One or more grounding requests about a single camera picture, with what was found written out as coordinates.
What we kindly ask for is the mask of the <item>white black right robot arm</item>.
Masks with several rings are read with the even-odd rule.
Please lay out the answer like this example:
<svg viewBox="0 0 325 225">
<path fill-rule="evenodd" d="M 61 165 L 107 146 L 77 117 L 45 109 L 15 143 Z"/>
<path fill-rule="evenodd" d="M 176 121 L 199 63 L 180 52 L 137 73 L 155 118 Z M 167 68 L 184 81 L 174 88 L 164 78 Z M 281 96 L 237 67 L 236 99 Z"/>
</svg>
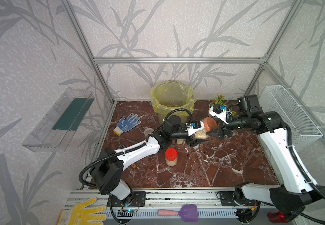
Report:
<svg viewBox="0 0 325 225">
<path fill-rule="evenodd" d="M 256 95 L 240 97 L 236 105 L 241 115 L 233 116 L 226 105 L 210 107 L 209 114 L 219 125 L 208 131 L 207 135 L 224 139 L 231 136 L 233 130 L 250 128 L 269 149 L 283 183 L 271 186 L 246 182 L 237 185 L 232 195 L 235 203 L 245 206 L 249 201 L 255 201 L 257 208 L 263 203 L 275 206 L 278 211 L 268 214 L 272 223 L 288 223 L 302 216 L 325 225 L 324 220 L 303 213 L 307 205 L 325 200 L 325 186 L 317 184 L 301 161 L 293 145 L 289 125 L 279 113 L 264 112 Z"/>
</svg>

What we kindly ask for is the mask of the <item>brown jar lid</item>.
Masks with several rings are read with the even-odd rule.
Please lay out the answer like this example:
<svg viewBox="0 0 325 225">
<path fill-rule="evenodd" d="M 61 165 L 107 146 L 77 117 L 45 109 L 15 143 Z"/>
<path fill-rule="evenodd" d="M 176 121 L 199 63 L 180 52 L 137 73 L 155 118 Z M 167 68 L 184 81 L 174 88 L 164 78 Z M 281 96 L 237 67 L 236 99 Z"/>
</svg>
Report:
<svg viewBox="0 0 325 225">
<path fill-rule="evenodd" d="M 216 123 L 216 121 L 211 118 L 211 117 L 206 117 L 205 119 L 202 120 L 203 124 L 204 124 L 204 130 L 206 132 L 212 131 L 214 129 L 218 128 L 218 124 Z"/>
</svg>

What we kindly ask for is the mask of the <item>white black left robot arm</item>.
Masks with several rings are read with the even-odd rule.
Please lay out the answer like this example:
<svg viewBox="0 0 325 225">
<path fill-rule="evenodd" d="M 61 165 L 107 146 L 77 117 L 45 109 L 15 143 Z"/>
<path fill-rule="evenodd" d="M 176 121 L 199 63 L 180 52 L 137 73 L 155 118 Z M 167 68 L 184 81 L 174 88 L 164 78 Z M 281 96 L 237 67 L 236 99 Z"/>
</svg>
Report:
<svg viewBox="0 0 325 225">
<path fill-rule="evenodd" d="M 133 200 L 133 190 L 121 179 L 123 171 L 147 156 L 167 150 L 173 140 L 190 140 L 203 129 L 204 124 L 194 121 L 188 110 L 173 110 L 144 141 L 116 151 L 103 151 L 98 160 L 82 169 L 79 182 L 97 188 L 101 195 L 116 197 L 122 204 L 129 205 Z"/>
</svg>

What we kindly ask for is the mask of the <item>brown-lidded oatmeal jar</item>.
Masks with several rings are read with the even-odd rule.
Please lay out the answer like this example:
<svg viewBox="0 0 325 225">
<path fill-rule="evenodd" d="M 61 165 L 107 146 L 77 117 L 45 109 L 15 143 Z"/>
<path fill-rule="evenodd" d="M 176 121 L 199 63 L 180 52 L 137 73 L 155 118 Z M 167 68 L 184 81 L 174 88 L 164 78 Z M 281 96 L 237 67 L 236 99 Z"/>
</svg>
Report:
<svg viewBox="0 0 325 225">
<path fill-rule="evenodd" d="M 196 133 L 194 133 L 194 137 L 195 137 L 195 139 L 206 140 L 209 138 L 209 135 L 206 134 L 205 129 L 202 129 L 202 130 L 198 130 Z"/>
</svg>

